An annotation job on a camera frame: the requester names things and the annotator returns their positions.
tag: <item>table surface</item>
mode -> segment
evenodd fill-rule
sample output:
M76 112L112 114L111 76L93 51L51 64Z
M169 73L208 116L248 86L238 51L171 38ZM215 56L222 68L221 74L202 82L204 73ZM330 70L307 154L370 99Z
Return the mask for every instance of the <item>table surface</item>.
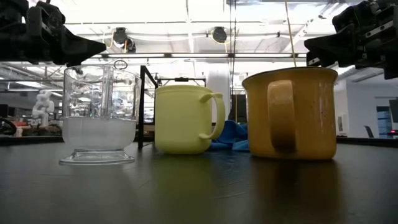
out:
M247 152L60 165L64 143L0 147L0 223L398 223L398 149L338 145L332 161Z

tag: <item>black metal pole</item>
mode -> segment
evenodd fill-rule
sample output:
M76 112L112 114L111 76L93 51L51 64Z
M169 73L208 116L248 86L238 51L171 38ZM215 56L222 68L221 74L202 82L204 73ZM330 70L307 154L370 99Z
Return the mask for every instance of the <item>black metal pole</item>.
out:
M144 92L145 92L145 65L141 65L141 92L139 94L139 113L138 113L138 150L144 145Z

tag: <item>white robot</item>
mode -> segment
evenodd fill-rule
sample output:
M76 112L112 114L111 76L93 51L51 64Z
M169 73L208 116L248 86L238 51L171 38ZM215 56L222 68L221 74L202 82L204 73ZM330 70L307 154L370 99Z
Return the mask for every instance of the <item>white robot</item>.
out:
M54 102L49 100L52 92L48 90L40 90L39 94L36 96L36 104L32 110L33 118L42 118L42 126L49 125L49 113L54 112Z

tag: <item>blue towel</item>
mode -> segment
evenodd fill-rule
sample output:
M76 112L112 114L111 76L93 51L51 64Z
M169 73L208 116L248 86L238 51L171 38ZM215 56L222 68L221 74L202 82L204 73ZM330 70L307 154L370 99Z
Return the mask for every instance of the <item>blue towel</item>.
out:
M225 121L221 135L212 140L209 150L232 149L234 151L249 151L248 126L235 121Z

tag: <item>yellow mug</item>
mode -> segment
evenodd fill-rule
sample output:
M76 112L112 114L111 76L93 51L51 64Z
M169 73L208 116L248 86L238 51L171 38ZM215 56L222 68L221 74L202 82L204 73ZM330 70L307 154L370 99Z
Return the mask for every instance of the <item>yellow mug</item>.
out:
M332 69L299 67L243 80L251 153L280 159L331 159L336 152L336 77Z
M211 130L211 101L217 121ZM209 148L224 128L225 105L221 93L201 86L172 85L155 91L155 146L169 154L196 154Z

